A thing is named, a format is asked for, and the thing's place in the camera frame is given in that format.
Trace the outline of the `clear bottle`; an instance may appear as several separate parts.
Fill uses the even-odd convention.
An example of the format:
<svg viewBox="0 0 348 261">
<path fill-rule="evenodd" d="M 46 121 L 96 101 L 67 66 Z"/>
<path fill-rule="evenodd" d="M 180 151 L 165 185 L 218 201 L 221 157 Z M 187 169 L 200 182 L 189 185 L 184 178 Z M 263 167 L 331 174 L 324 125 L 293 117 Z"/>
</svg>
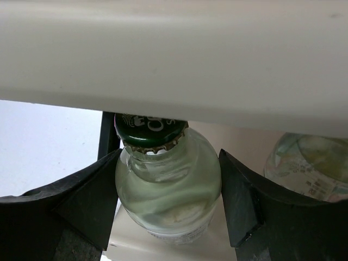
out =
<svg viewBox="0 0 348 261">
<path fill-rule="evenodd" d="M 347 139 L 284 134 L 264 165 L 263 176 L 320 201 L 347 199 Z"/>
<path fill-rule="evenodd" d="M 128 215 L 169 244 L 208 228 L 221 194 L 221 168 L 209 141 L 183 120 L 117 113 L 123 143 L 115 185 Z"/>
</svg>

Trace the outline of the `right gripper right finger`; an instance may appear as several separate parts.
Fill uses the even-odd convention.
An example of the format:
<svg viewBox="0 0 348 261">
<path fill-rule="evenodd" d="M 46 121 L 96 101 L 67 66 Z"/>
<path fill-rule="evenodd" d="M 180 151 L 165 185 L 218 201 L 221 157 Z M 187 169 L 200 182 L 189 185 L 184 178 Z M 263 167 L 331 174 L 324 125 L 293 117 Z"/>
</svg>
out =
<svg viewBox="0 0 348 261">
<path fill-rule="evenodd" d="M 347 201 L 297 194 L 219 153 L 222 199 L 237 260 L 347 260 Z"/>
</svg>

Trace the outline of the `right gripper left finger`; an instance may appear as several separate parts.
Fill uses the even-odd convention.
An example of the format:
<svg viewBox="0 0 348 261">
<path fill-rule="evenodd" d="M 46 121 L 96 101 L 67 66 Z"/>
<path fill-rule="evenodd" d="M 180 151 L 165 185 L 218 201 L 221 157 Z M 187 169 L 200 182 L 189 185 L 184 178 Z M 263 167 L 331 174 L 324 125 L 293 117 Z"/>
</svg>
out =
<svg viewBox="0 0 348 261">
<path fill-rule="evenodd" d="M 117 204 L 120 151 L 20 196 L 1 198 L 1 260 L 100 260 Z"/>
</svg>

